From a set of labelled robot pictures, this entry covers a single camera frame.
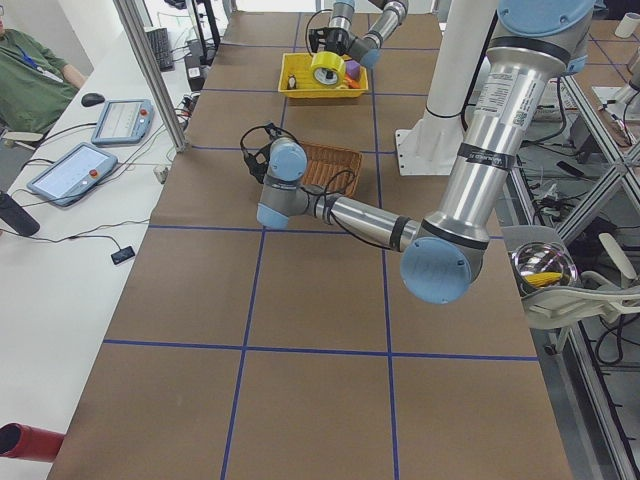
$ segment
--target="label on robot arm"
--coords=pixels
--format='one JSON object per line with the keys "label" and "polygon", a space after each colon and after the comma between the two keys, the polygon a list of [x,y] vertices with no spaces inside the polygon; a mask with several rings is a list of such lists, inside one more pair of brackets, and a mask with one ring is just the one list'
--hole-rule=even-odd
{"label": "label on robot arm", "polygon": [[526,130],[544,92],[542,80],[517,73],[491,73],[474,114],[500,118],[500,123]]}
{"label": "label on robot arm", "polygon": [[474,114],[501,117],[516,79],[517,75],[513,73],[490,73],[480,92]]}
{"label": "label on robot arm", "polygon": [[505,109],[507,114],[501,121],[506,125],[526,130],[531,125],[538,102],[544,93],[545,83],[526,75],[518,75],[513,95]]}

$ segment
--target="metal bowl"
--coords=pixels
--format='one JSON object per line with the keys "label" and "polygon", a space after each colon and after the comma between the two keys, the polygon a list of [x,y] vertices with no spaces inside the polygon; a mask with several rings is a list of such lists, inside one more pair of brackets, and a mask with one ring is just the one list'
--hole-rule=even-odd
{"label": "metal bowl", "polygon": [[578,282],[578,269],[562,245],[525,243],[511,254],[511,260],[516,277],[520,280],[518,283],[521,293],[524,294],[533,293],[538,289],[527,282],[529,275],[537,273],[561,273],[562,276],[553,285],[574,286]]}

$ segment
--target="table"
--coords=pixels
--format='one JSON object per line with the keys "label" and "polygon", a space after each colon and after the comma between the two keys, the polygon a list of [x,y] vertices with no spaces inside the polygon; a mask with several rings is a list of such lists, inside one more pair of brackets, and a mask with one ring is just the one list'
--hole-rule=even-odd
{"label": "table", "polygon": [[[176,104],[189,93],[181,63],[164,73],[163,78]],[[52,133],[97,120],[101,106],[80,105],[86,92],[99,92],[107,99],[151,98],[124,34],[96,67]],[[151,132],[161,125],[161,118],[156,115]],[[52,138],[35,152],[34,158],[60,158],[78,143],[90,141],[91,133],[91,128],[85,128]],[[28,211],[41,225],[36,236],[58,239],[98,225],[148,219],[162,191],[153,169],[158,164],[170,164],[170,146],[168,135],[160,134],[131,170],[71,207],[30,207]],[[138,145],[116,147],[109,151],[124,161],[137,148]],[[25,167],[11,192],[25,188],[45,168],[36,163]],[[38,202],[38,198],[25,192],[15,193],[14,198],[22,205]],[[146,230],[146,224],[127,224],[95,234],[112,235],[123,247],[132,245],[137,252]],[[133,265],[133,261],[127,261],[114,266],[110,254],[116,250],[108,239],[52,245],[8,234],[0,236],[3,425],[21,422],[54,431],[67,430]],[[45,463],[0,459],[0,478],[45,478],[50,467]]]}
{"label": "table", "polygon": [[363,152],[361,201],[419,219],[446,185],[394,155],[435,17],[407,19],[369,94],[288,101],[280,60],[308,18],[230,19],[49,478],[570,478],[495,217],[482,274],[444,307],[406,291],[399,255],[310,218],[256,223],[238,141],[269,120]]}

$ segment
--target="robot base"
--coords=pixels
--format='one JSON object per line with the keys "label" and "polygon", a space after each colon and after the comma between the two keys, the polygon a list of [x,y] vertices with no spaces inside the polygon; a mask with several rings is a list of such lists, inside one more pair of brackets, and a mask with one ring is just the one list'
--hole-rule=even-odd
{"label": "robot base", "polygon": [[396,130],[400,175],[449,175],[462,143],[460,118],[425,112],[412,130]]}

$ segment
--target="person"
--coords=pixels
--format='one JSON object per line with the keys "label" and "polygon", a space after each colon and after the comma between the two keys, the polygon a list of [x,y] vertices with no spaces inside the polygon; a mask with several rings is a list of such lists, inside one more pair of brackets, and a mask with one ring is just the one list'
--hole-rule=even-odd
{"label": "person", "polygon": [[3,17],[0,5],[0,121],[45,134],[86,79],[30,35],[5,29]]}

